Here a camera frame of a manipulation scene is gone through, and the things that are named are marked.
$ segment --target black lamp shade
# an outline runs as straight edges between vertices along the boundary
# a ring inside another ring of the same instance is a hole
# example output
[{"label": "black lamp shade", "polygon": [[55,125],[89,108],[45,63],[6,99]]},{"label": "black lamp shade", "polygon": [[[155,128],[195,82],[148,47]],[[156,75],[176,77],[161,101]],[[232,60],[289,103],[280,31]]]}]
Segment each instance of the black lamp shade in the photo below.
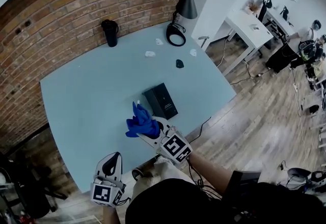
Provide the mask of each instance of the black lamp shade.
[{"label": "black lamp shade", "polygon": [[179,0],[176,11],[185,18],[197,18],[197,9],[194,0]]}]

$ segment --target blue glove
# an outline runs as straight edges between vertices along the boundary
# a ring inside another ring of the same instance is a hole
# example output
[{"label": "blue glove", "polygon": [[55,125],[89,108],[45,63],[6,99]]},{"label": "blue glove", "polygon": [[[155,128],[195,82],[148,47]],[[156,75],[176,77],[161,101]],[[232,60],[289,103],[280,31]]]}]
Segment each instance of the blue glove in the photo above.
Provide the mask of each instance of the blue glove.
[{"label": "blue glove", "polygon": [[132,102],[134,116],[132,119],[127,119],[129,131],[126,132],[127,137],[138,137],[137,133],[146,135],[151,139],[159,137],[159,127],[156,120],[152,120],[152,116],[141,105]]}]

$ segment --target black tumbler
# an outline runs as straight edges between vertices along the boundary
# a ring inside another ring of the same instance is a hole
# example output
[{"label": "black tumbler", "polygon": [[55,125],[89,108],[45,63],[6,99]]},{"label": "black tumbler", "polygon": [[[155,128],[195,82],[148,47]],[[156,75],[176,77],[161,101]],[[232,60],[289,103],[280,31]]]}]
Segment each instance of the black tumbler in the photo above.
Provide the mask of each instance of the black tumbler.
[{"label": "black tumbler", "polygon": [[106,41],[109,47],[115,47],[118,44],[117,33],[119,26],[113,20],[104,20],[101,23],[103,31],[105,33]]}]

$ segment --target light blue table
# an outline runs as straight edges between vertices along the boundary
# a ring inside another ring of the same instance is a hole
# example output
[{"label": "light blue table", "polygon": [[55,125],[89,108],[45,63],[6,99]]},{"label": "light blue table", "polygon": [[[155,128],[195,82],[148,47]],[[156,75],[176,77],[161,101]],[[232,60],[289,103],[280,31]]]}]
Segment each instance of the light blue table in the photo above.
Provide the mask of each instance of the light blue table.
[{"label": "light blue table", "polygon": [[[41,80],[43,101],[60,154],[82,192],[90,189],[96,164],[107,154],[122,154],[124,172],[152,158],[154,150],[140,138],[128,138],[126,119],[132,102],[149,105],[142,93],[165,83],[179,112],[170,119],[184,135],[230,101],[235,92],[206,53],[187,36],[182,47],[165,38],[167,23],[102,45]],[[164,45],[157,46],[160,38]],[[195,48],[197,56],[190,55]],[[156,57],[146,58],[146,51]],[[176,68],[181,59],[184,68]]]}]

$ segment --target beige pants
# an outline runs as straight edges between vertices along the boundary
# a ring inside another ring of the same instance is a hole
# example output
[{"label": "beige pants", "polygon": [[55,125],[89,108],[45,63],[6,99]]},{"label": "beige pants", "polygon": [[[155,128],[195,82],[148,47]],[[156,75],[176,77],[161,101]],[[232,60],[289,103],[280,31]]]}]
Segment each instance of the beige pants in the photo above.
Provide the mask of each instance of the beige pants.
[{"label": "beige pants", "polygon": [[[177,169],[172,162],[164,157],[159,157],[156,162],[154,163],[154,169],[157,172],[157,174],[160,176],[160,181],[166,180],[166,179],[181,179],[185,180],[190,183],[194,183],[191,178],[185,173],[183,173],[181,170]],[[148,189],[149,187],[153,186],[154,178],[140,178],[135,186],[133,187],[133,194],[131,201],[134,200],[140,193],[142,193],[144,190]]]}]

